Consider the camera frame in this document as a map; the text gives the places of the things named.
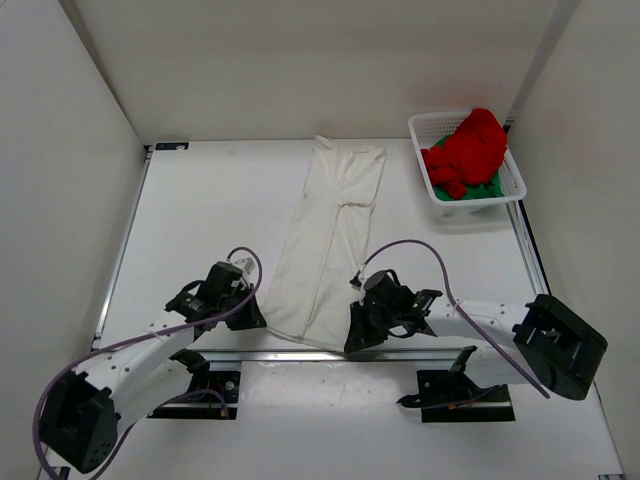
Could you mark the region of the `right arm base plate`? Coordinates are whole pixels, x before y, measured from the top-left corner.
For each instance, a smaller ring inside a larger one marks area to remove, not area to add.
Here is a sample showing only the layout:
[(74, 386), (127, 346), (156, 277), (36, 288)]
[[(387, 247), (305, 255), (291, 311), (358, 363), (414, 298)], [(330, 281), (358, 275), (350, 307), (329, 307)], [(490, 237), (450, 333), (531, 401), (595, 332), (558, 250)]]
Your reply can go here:
[(515, 413), (508, 387), (481, 388), (466, 375), (448, 370), (418, 370), (418, 392), (396, 401), (420, 411), (422, 423), (513, 422)]

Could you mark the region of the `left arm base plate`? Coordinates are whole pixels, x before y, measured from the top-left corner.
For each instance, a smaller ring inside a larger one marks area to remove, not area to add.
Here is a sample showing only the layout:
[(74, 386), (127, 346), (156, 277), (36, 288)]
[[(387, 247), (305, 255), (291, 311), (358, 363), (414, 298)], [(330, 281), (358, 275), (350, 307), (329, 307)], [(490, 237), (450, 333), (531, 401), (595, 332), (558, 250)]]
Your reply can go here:
[(213, 363), (192, 377), (185, 396), (155, 409), (149, 419), (231, 421), (238, 415), (241, 364)]

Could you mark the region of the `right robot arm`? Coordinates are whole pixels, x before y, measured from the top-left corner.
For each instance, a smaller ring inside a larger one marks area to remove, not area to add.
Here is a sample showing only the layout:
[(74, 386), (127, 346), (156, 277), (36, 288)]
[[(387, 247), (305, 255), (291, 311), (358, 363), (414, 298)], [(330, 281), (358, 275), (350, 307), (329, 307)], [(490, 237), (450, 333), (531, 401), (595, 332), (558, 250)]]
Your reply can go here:
[(601, 333), (552, 295), (525, 305), (456, 300), (439, 290), (413, 292), (392, 269), (350, 284), (360, 297), (350, 306), (345, 353), (390, 337), (468, 339), (449, 375), (450, 390), (464, 400), (530, 378), (565, 399), (582, 400), (608, 348)]

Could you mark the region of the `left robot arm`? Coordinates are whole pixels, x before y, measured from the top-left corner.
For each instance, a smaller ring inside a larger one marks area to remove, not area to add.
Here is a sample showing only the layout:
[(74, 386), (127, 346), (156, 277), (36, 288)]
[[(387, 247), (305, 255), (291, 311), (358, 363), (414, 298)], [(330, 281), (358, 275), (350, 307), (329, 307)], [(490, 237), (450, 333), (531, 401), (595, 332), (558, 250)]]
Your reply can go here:
[(58, 373), (38, 400), (32, 427), (39, 460), (51, 450), (82, 474), (102, 474), (125, 436), (166, 403), (211, 394), (210, 363), (193, 344), (220, 323), (266, 325), (256, 302), (253, 255), (215, 263), (185, 285), (137, 337), (99, 348)]

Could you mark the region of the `white t shirt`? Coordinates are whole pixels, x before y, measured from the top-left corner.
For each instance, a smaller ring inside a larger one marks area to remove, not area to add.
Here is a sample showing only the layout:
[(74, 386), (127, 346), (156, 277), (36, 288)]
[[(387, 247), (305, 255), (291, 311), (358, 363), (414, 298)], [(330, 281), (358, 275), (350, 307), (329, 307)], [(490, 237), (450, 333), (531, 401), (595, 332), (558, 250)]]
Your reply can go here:
[(269, 330), (287, 340), (343, 350), (350, 282), (367, 254), (387, 152), (318, 136), (300, 200), (260, 305)]

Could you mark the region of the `red t shirt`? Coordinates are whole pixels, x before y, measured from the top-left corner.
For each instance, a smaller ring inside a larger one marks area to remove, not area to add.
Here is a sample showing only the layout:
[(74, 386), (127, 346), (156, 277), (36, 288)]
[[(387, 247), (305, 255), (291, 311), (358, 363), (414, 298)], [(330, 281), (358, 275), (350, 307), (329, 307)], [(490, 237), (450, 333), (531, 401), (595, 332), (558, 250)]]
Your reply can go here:
[(506, 133), (493, 113), (476, 108), (421, 155), (436, 198), (450, 202), (502, 197), (499, 169), (506, 150)]

